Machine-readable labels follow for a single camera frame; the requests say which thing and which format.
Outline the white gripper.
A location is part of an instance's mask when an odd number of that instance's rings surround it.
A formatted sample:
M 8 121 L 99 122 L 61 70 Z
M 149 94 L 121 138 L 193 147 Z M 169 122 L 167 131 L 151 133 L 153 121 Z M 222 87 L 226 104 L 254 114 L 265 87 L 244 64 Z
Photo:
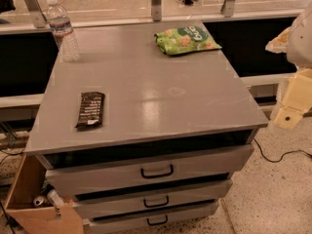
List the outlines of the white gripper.
M 300 69 L 290 79 L 282 104 L 273 120 L 275 126 L 292 130 L 312 107 L 312 69 Z

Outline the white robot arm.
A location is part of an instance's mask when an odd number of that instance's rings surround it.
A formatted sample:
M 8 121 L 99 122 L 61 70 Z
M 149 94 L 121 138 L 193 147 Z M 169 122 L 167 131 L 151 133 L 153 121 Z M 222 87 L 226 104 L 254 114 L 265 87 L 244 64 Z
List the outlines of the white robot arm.
M 312 3 L 265 50 L 285 53 L 287 61 L 297 68 L 295 74 L 280 82 L 277 104 L 270 116 L 274 126 L 292 130 L 312 108 Z

